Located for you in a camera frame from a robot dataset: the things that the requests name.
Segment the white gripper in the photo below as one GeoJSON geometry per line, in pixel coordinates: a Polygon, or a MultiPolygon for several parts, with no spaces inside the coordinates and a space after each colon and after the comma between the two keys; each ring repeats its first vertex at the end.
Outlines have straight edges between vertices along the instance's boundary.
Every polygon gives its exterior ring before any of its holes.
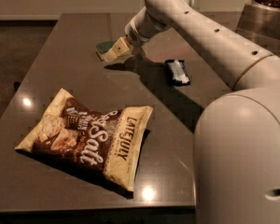
{"type": "Polygon", "coordinates": [[[104,61],[112,63],[118,57],[125,56],[131,52],[133,46],[126,37],[120,37],[112,46],[112,48],[105,54],[104,61]]]}

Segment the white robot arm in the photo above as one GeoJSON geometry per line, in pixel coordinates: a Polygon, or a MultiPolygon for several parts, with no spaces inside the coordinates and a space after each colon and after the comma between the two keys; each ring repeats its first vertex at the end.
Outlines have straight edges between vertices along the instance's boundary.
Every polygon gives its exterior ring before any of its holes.
{"type": "Polygon", "coordinates": [[[280,224],[280,58],[192,3],[145,0],[125,35],[137,47],[174,28],[231,90],[196,125],[197,224],[280,224]]]}

